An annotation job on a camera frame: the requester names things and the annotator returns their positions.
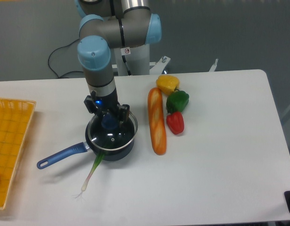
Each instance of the warning sticker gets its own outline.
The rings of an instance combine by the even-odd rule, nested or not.
[[[131,54],[130,48],[129,47],[121,48],[121,54],[122,56]]]

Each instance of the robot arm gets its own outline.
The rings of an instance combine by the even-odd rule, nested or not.
[[[125,121],[129,115],[129,106],[118,103],[110,49],[159,42],[159,16],[151,14],[146,0],[122,0],[120,8],[123,18],[118,16],[118,19],[104,21],[93,12],[100,12],[102,16],[113,16],[116,11],[114,5],[119,4],[119,1],[75,1],[80,14],[85,14],[80,23],[78,44],[78,58],[91,94],[86,98],[85,104],[91,113],[99,115],[110,112],[119,121]]]

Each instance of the yellow plastic basket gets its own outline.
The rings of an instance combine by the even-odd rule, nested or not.
[[[0,98],[0,210],[5,209],[35,105],[31,100]]]

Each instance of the white table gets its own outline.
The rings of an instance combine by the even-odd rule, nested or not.
[[[95,155],[46,169],[37,161],[85,141],[85,79],[0,82],[0,97],[37,101],[1,226],[166,226],[290,220],[290,155],[263,71],[177,74],[190,95],[185,131],[151,148],[147,94],[157,76],[116,78],[139,131],[131,153],[103,161],[75,200]]]

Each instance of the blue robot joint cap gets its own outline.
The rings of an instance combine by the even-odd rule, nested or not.
[[[101,20],[101,21],[104,21],[104,19],[98,15],[95,15],[95,14],[89,14],[85,17],[83,17],[83,19],[80,21],[80,26],[79,26],[79,33],[80,33],[80,30],[82,29],[83,25],[85,23],[87,23],[88,21],[90,20]]]
[[[79,3],[79,0],[75,0],[75,6],[77,7],[78,13],[80,15],[81,18],[84,18],[86,16],[85,12],[83,11],[83,9],[81,8],[81,5]]]
[[[157,14],[151,14],[145,44],[157,43],[162,38],[162,25]]]
[[[83,38],[78,44],[80,64],[89,71],[101,71],[110,62],[110,48],[105,39],[97,35]]]

